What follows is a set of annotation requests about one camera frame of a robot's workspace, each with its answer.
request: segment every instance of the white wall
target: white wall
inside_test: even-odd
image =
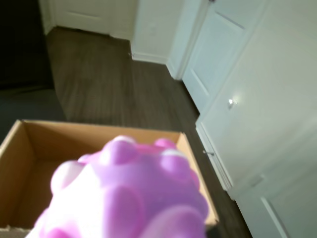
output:
[[[44,33],[47,35],[53,28],[50,0],[39,0]]]
[[[167,68],[174,79],[181,79],[208,8],[207,0],[185,0]]]
[[[167,62],[185,0],[139,0],[131,42],[133,59]]]

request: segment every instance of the baseboard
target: baseboard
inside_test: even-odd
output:
[[[181,78],[178,77],[177,72],[176,72],[175,67],[174,67],[174,64],[171,60],[167,61],[166,67],[169,71],[170,76],[172,76],[173,79],[182,80]]]
[[[130,42],[132,59],[151,63],[166,64],[167,58],[163,56],[150,55],[134,51],[133,44]]]
[[[204,126],[202,124],[197,125],[196,131],[203,143],[203,146],[207,152],[212,152],[214,153],[214,156],[208,155],[209,160],[213,166],[214,171],[217,174],[217,177],[220,181],[220,184],[223,188],[223,190],[228,191],[233,187],[233,184],[231,182],[230,176],[225,169],[223,162],[221,161],[221,158],[217,155],[217,153],[214,151],[210,140],[208,139]]]
[[[44,34],[45,34],[45,35],[48,35],[49,32],[50,32],[53,28],[54,28],[54,27],[53,27],[52,24],[46,24],[46,25],[44,26]]]

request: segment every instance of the door knob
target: door knob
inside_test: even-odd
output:
[[[233,99],[228,100],[228,108],[231,109],[234,105],[238,104],[237,101]]]

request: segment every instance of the door frame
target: door frame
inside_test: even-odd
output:
[[[51,14],[51,23],[52,29],[56,27],[56,15],[55,15],[55,1],[49,0],[50,14]]]

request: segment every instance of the closet door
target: closet door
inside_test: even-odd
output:
[[[183,81],[201,112],[223,84],[254,27],[265,0],[216,0],[185,70]]]
[[[58,26],[98,33],[110,32],[110,0],[55,0]]]
[[[270,163],[317,117],[314,9],[317,1],[271,1],[226,84],[197,122],[226,190]]]
[[[254,238],[317,237],[317,126],[236,199]]]

